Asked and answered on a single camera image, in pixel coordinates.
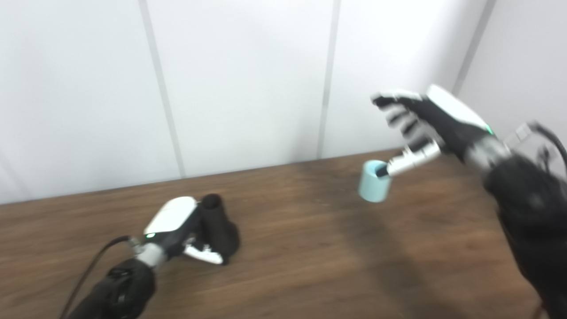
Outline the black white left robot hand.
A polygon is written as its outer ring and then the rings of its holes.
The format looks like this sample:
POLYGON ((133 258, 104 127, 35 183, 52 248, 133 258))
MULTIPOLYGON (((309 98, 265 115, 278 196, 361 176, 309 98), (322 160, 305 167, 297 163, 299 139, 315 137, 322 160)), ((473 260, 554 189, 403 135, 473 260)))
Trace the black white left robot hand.
POLYGON ((158 268, 179 256, 223 264, 221 254, 198 236, 201 230, 198 202, 190 196, 173 198, 158 210, 144 229, 142 248, 136 259, 150 268, 158 268))

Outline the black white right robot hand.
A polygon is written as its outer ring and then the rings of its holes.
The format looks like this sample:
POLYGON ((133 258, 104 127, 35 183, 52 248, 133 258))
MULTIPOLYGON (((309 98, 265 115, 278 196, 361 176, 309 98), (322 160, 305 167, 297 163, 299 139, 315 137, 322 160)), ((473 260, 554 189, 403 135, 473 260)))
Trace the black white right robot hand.
POLYGON ((404 136, 425 124, 431 129, 413 143, 407 144, 398 156, 392 157, 376 176, 396 176, 428 163, 442 153, 452 153, 463 160, 468 148, 486 136, 493 135, 489 125, 475 111, 438 85, 430 85, 424 94, 393 89, 381 91, 371 98, 373 105, 385 110, 401 106, 403 110, 387 121, 394 125, 403 117, 414 119, 401 130, 404 136))

